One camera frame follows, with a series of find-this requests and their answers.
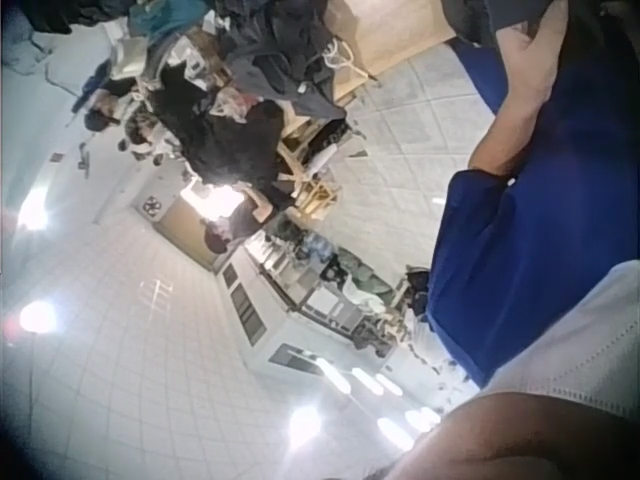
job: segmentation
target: black jacket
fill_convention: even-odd
[[[288,100],[298,115],[344,118],[333,103],[334,70],[322,52],[333,39],[322,18],[327,0],[210,0],[228,12],[218,36],[234,84],[269,100]],[[238,13],[241,6],[246,13]]]
[[[165,68],[164,88],[151,93],[149,101],[155,115],[180,141],[193,171],[208,184],[244,181],[259,188],[277,180],[282,109],[274,102],[259,103],[249,111],[245,124],[209,115],[217,91],[205,92],[189,82],[184,69],[184,64]]]

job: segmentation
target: blue shirt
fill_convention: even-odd
[[[495,111],[506,84],[496,96],[488,63],[460,58]],[[640,81],[634,57],[622,67],[613,58],[561,70],[512,186],[478,170],[451,180],[427,313],[480,386],[611,268],[640,258]]]

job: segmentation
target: tiled floor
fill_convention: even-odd
[[[492,118],[447,46],[381,75],[349,106],[368,156],[331,164],[343,190],[319,228],[391,284],[406,264],[428,266],[448,182]]]
[[[3,422],[65,479],[357,478],[395,451],[353,409],[287,453],[291,413],[317,395],[243,365],[210,273],[127,211],[34,258],[5,292]],[[44,299],[58,329],[31,338],[17,312]]]

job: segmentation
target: dark hair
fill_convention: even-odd
[[[124,124],[124,133],[133,145],[143,145],[148,140],[140,133],[142,127],[153,129],[158,124],[158,117],[151,113],[144,104],[140,105]]]
[[[207,245],[207,248],[216,255],[222,255],[228,251],[227,245],[229,244],[229,240],[222,238],[213,226],[207,226],[204,232],[204,243]]]
[[[84,126],[90,132],[104,132],[111,125],[120,125],[120,120],[105,115],[100,110],[91,109],[84,116]]]

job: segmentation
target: window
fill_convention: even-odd
[[[231,288],[231,286],[236,283],[236,280],[238,280],[238,273],[235,268],[233,268],[233,265],[229,265],[224,269],[224,272],[222,272],[222,278],[224,278],[224,283],[227,288]]]
[[[322,370],[313,362],[313,357],[307,360],[304,350],[292,345],[283,343],[280,348],[275,351],[269,361],[276,365],[293,368],[300,372],[311,373],[314,375],[322,375]]]
[[[238,285],[231,293],[231,302],[238,313],[238,317],[240,317],[240,323],[249,339],[249,343],[254,346],[265,334],[267,328],[264,326],[258,312],[253,308],[242,285]]]

